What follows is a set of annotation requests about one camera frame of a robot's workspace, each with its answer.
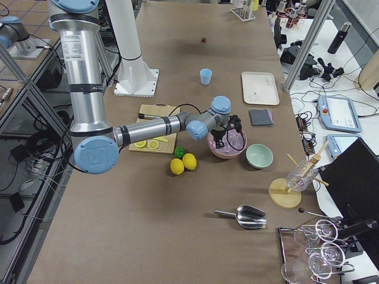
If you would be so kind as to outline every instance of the white table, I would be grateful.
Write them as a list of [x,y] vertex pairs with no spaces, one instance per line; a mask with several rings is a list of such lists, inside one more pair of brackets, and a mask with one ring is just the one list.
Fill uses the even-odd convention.
[[[290,43],[297,40],[304,40],[309,27],[311,26],[311,21],[312,20],[305,20],[302,28],[282,28],[282,34],[287,35],[287,44],[283,45],[283,47],[288,47],[290,46]],[[376,108],[379,107],[379,99],[374,99],[378,98],[378,96],[373,90],[368,92],[372,97],[374,97],[371,98],[364,92],[356,89],[356,86],[351,81],[356,80],[361,68],[356,60],[352,58],[353,54],[351,53],[346,43],[343,42],[341,44],[336,54],[329,54],[326,51],[337,31],[338,29],[335,27],[334,23],[331,20],[326,20],[323,28],[316,38],[315,44],[312,47],[310,54],[314,56],[314,59],[316,61],[318,57],[321,57],[324,60],[325,64],[331,62],[332,66],[336,69],[343,67],[346,77],[342,76],[338,80],[333,79],[328,84],[326,84],[327,82],[323,81],[322,78],[313,78],[313,83],[311,83],[310,79],[295,81],[290,91],[295,114],[310,111],[313,114],[312,117],[315,117],[317,113],[316,104],[312,103],[311,101],[317,100],[319,97],[318,94],[341,94],[354,101],[364,102]],[[282,66],[284,72],[288,73],[291,66],[288,64],[282,64]],[[325,87],[326,93],[324,93],[321,86]],[[307,95],[304,96],[304,94],[310,90],[315,91],[317,94],[308,92]],[[354,102],[354,107],[358,115],[370,115],[374,113],[374,108],[368,105]],[[364,141],[368,144],[374,153],[379,154],[379,143],[377,143],[377,140],[375,140],[379,130],[379,116],[360,118],[359,121],[362,126],[362,132],[360,133],[360,136],[364,139]],[[321,148],[328,134],[345,134],[340,131],[331,131],[325,129],[320,119],[313,120],[311,126],[309,126],[309,131],[316,134],[317,146],[315,147],[315,151],[318,151],[318,149]],[[329,164],[332,161],[333,160],[330,156],[329,151],[325,150],[322,154],[322,159],[317,164],[317,166]],[[317,191],[317,199],[320,209],[328,216],[341,216],[341,213],[334,204],[325,186],[322,185],[320,190]],[[379,275],[378,269],[374,266],[365,252],[363,255],[349,259],[349,262],[355,266],[356,270],[343,276],[343,283],[352,283],[352,280],[354,279],[359,279],[370,275]]]

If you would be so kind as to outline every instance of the light blue cup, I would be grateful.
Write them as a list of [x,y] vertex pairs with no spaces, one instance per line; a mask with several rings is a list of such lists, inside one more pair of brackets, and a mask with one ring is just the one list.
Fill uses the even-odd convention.
[[262,144],[250,145],[246,150],[246,158],[249,165],[256,169],[264,169],[271,165],[274,160],[272,151]]
[[212,70],[208,68],[204,68],[200,70],[200,82],[203,85],[209,85],[212,78]]

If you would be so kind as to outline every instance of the wooden cutting board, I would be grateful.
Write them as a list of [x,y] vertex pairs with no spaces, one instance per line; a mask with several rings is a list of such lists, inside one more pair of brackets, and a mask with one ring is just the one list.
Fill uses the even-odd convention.
[[[175,106],[167,106],[167,105],[141,105],[140,107],[140,113],[141,114],[151,114],[151,115],[158,115],[160,117],[166,117],[168,116],[173,110],[175,109]],[[180,108],[177,108],[174,110],[172,115],[178,114],[180,112]],[[147,120],[142,120],[140,118],[137,119],[137,122],[142,122]],[[160,153],[160,154],[173,154],[175,150],[175,143],[176,143],[176,133],[163,136],[163,138],[166,138],[168,142],[157,140],[159,143],[159,147],[155,150],[149,149],[147,147],[147,144],[150,140],[146,140],[146,147],[144,148],[138,148],[134,144],[129,145],[129,151],[138,151],[138,152],[148,152],[148,153]]]

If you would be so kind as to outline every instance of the white tray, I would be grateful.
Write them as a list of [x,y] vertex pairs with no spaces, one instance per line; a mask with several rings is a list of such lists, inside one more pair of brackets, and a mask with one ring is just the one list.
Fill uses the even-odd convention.
[[251,105],[278,105],[274,75],[265,72],[242,72],[243,100]]

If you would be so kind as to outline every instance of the lemon slice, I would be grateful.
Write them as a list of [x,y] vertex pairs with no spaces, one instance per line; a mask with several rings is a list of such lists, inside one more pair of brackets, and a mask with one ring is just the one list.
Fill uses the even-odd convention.
[[168,139],[165,138],[165,137],[162,137],[162,136],[159,136],[159,137],[155,137],[153,138],[154,140],[159,140],[159,141],[163,141],[163,142],[168,142]]
[[150,140],[149,143],[147,144],[147,147],[150,150],[155,150],[159,147],[159,142],[156,140]]
[[135,142],[134,146],[136,146],[137,148],[146,147],[146,140]]

